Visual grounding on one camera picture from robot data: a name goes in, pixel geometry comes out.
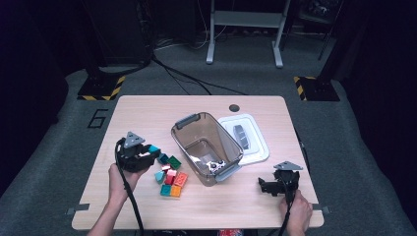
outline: hazard tape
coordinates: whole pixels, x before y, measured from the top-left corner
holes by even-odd
[[[79,95],[77,97],[78,100],[114,100],[116,98],[117,94],[120,92],[120,89],[123,85],[123,82],[125,81],[126,77],[121,77],[113,90],[113,92],[110,95],[105,96],[94,96],[94,95]]]
[[[307,100],[306,93],[304,91],[303,86],[301,85],[301,80],[303,79],[309,79],[309,80],[315,80],[315,77],[294,77],[295,86],[297,87],[298,95],[300,96],[301,100]]]

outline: white lid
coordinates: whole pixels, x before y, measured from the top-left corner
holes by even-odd
[[[239,165],[261,162],[269,157],[267,144],[254,117],[249,114],[228,116],[218,119],[218,123],[242,147]]]

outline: green block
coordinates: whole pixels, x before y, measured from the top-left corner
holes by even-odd
[[[168,163],[171,164],[173,169],[178,169],[181,166],[181,162],[175,158],[175,156],[171,155],[168,159]]]

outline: clear plastic bin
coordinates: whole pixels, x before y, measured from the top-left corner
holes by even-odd
[[[242,148],[206,112],[178,121],[171,135],[205,186],[213,186],[241,168]]]

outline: black cable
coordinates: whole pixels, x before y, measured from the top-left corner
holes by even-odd
[[[199,85],[197,82],[193,82],[193,81],[184,81],[184,80],[181,80],[181,79],[179,79],[178,77],[174,77],[174,75],[172,75],[170,72],[169,72],[169,70],[168,69],[166,69],[166,68],[164,68],[165,69],[165,71],[166,71],[166,73],[168,73],[173,79],[175,79],[175,80],[177,80],[177,81],[180,81],[180,82],[182,82],[182,83],[188,83],[188,84],[192,84],[192,85]]]
[[[178,75],[180,75],[180,76],[183,76],[183,77],[185,77],[185,78],[188,78],[188,79],[190,79],[190,80],[192,80],[192,81],[194,81],[194,82],[196,82],[196,83],[198,83],[209,95],[211,95],[211,92],[209,92],[209,90],[205,87],[205,86],[203,86],[203,84],[206,84],[206,85],[208,85],[208,86],[212,86],[212,87],[216,87],[216,88],[220,88],[220,89],[226,89],[226,90],[230,90],[230,91],[233,91],[233,92],[236,92],[236,93],[239,93],[239,94],[242,94],[242,95],[248,95],[248,94],[246,94],[246,93],[244,93],[244,92],[242,92],[242,91],[238,91],[238,90],[234,90],[234,89],[231,89],[231,88],[226,88],[226,87],[222,87],[222,86],[218,86],[218,85],[214,85],[214,84],[211,84],[211,83],[208,83],[208,82],[204,82],[204,81],[201,81],[201,80],[199,80],[199,79],[196,79],[196,78],[194,78],[194,77],[191,77],[191,76],[189,76],[189,75],[187,75],[187,74],[184,74],[184,73],[182,73],[182,72],[180,72],[180,71],[177,71],[177,70],[175,70],[175,69],[173,69],[173,68],[171,68],[171,67],[168,67],[168,66],[166,66],[166,65],[164,65],[162,62],[160,62],[157,58],[156,58],[156,56],[155,55],[152,55],[152,58],[151,58],[151,60],[153,61],[153,62],[155,62],[156,64],[158,64],[159,66],[161,66],[161,67],[163,67],[163,68],[165,68],[165,69],[167,69],[167,70],[170,70],[170,71],[172,71],[172,72],[174,72],[174,73],[176,73],[176,74],[178,74]]]
[[[306,148],[304,147],[304,144],[301,141],[300,135],[298,134],[297,129],[295,129],[295,127],[294,127],[294,131],[295,131],[295,135],[297,136],[297,140],[300,145],[301,151],[303,152],[304,161],[306,162],[306,165],[307,165],[307,170],[310,173],[310,161],[309,161],[309,156],[307,155]]]
[[[174,81],[178,84],[178,86],[179,87],[181,87],[181,89],[185,92],[185,93],[187,93],[188,95],[190,95],[185,89],[184,89],[184,87],[182,87],[181,86],[181,84],[178,82],[178,81],[181,81],[181,80],[179,80],[178,78],[176,78],[176,77],[174,77],[166,68],[164,68],[165,69],[165,71],[166,71],[166,73],[168,73],[168,75],[170,75],[171,77],[172,77],[172,79],[174,79]]]
[[[129,197],[129,199],[132,203],[133,210],[135,212],[136,220],[138,221],[138,224],[139,224],[139,231],[140,231],[139,235],[144,236],[145,235],[144,234],[144,225],[142,224],[142,219],[141,219],[141,215],[139,214],[138,205],[136,203],[135,197],[133,196],[132,189],[131,189],[128,181],[126,180],[125,174],[123,173],[123,170],[120,167],[119,160],[117,158],[117,148],[119,146],[121,147],[124,143],[125,143],[125,139],[121,139],[120,141],[118,141],[116,143],[116,148],[114,149],[114,156],[115,156],[115,159],[116,159],[117,168],[119,169],[120,175],[122,176],[122,179],[123,179],[123,184],[125,186],[125,190],[126,190],[126,192],[128,194],[128,197]]]
[[[284,220],[282,221],[282,225],[279,228],[279,233],[278,233],[279,236],[282,236],[285,229],[286,229],[286,225],[288,223],[288,220],[289,220],[289,214],[290,214],[290,210],[291,210],[291,207],[292,207],[292,203],[294,202],[295,192],[288,191],[288,186],[286,184],[286,181],[283,180],[281,175],[279,175],[279,180],[282,182],[282,184],[284,186],[285,200],[286,200],[286,203],[287,203],[287,212],[284,216]],[[267,236],[272,235],[274,232],[276,232],[276,230],[277,229],[272,229],[271,232],[269,234],[267,234]]]

